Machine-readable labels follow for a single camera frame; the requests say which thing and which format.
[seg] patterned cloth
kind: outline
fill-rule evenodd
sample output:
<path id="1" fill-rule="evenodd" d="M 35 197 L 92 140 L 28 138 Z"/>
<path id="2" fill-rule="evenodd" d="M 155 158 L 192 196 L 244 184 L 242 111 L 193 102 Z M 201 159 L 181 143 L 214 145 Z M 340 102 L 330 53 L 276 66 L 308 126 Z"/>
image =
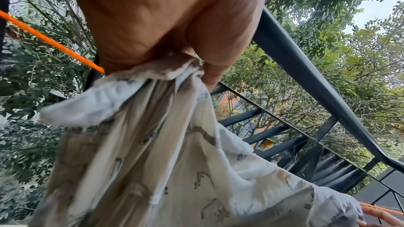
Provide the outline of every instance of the patterned cloth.
<path id="1" fill-rule="evenodd" d="M 66 132 L 29 226 L 357 226 L 355 199 L 258 157 L 217 123 L 202 74 L 178 55 L 44 108 Z"/>

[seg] printed pattern on fabric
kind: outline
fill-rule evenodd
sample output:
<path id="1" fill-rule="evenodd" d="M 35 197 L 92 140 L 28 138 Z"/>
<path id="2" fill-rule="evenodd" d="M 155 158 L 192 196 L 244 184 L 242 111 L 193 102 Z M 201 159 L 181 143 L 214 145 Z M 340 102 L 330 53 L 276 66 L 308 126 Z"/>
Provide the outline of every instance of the printed pattern on fabric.
<path id="1" fill-rule="evenodd" d="M 177 55 L 43 109 L 66 131 L 29 226 L 357 226 L 352 197 L 258 157 L 221 126 L 202 75 L 199 59 Z"/>

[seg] clothesline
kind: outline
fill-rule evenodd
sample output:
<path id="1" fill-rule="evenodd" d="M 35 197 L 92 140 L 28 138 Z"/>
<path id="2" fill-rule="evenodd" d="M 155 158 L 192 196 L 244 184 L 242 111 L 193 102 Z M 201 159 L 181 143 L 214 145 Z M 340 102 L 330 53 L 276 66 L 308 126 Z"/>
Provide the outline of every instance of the clothesline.
<path id="1" fill-rule="evenodd" d="M 3 11 L 0 11 L 0 17 L 3 18 L 3 19 L 5 19 L 5 20 L 7 20 L 7 21 L 9 21 L 9 22 L 11 22 L 11 23 L 13 23 L 14 25 L 16 25 L 17 27 L 19 27 L 20 29 L 25 30 L 25 31 L 28 32 L 28 33 L 31 33 L 32 35 L 38 37 L 39 39 L 41 39 L 42 41 L 44 41 L 44 42 L 46 42 L 46 43 L 52 45 L 53 47 L 59 49 L 60 51 L 64 52 L 65 54 L 67 54 L 67 55 L 69 55 L 69 56 L 71 56 L 72 58 L 78 60 L 79 62 L 81 62 L 81 63 L 83 63 L 83 64 L 85 64 L 85 65 L 91 67 L 92 69 L 97 70 L 98 72 L 100 72 L 100 73 L 102 73 L 102 74 L 105 74 L 104 69 L 101 68 L 100 66 L 98 66 L 98 65 L 96 65 L 95 63 L 89 61 L 88 59 L 86 59 L 86 58 L 84 58 L 84 57 L 82 57 L 82 56 L 76 54 L 76 53 L 73 52 L 72 50 L 67 49 L 67 48 L 64 47 L 63 45 L 57 43 L 55 40 L 52 40 L 52 39 L 50 39 L 49 37 L 47 37 L 47 36 L 41 34 L 41 33 L 38 32 L 37 30 L 35 30 L 35 29 L 31 28 L 30 26 L 26 25 L 25 23 L 20 22 L 19 20 L 17 20 L 17 19 L 15 19 L 15 18 L 11 17 L 11 16 L 8 15 L 7 13 L 5 13 L 5 12 L 3 12 Z M 362 202 L 359 202 L 359 204 L 360 204 L 361 206 L 366 206 L 366 207 L 371 207 L 371 208 L 375 208 L 375 209 L 380 209 L 380 210 L 383 210 L 383 211 L 386 211 L 386 212 L 389 212 L 389 213 L 392 213 L 392 214 L 399 214 L 399 215 L 404 216 L 404 213 L 401 213 L 401 212 L 398 212 L 398 211 L 394 211 L 394 210 L 391 210 L 391 209 L 385 209 L 385 208 L 381 208 L 381 207 L 378 207 L 378 206 L 369 205 L 369 204 L 362 203 Z"/>

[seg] garment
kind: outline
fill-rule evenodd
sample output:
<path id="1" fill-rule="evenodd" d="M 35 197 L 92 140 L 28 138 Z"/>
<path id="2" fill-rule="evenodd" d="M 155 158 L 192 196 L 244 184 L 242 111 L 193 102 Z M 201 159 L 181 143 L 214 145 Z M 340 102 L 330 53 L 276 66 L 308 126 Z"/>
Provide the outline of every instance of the garment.
<path id="1" fill-rule="evenodd" d="M 66 128 L 31 227 L 357 226 L 358 202 L 220 125 L 199 59 L 155 60 L 41 111 Z"/>

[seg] handrail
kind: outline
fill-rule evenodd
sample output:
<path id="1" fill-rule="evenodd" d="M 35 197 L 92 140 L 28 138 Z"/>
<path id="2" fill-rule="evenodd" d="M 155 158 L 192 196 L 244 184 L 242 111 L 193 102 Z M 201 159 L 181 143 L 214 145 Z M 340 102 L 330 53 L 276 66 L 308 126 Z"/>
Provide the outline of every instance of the handrail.
<path id="1" fill-rule="evenodd" d="M 404 164 L 390 158 L 383 151 L 345 101 L 266 8 L 262 12 L 253 40 L 320 105 L 335 116 L 376 159 L 404 173 Z"/>

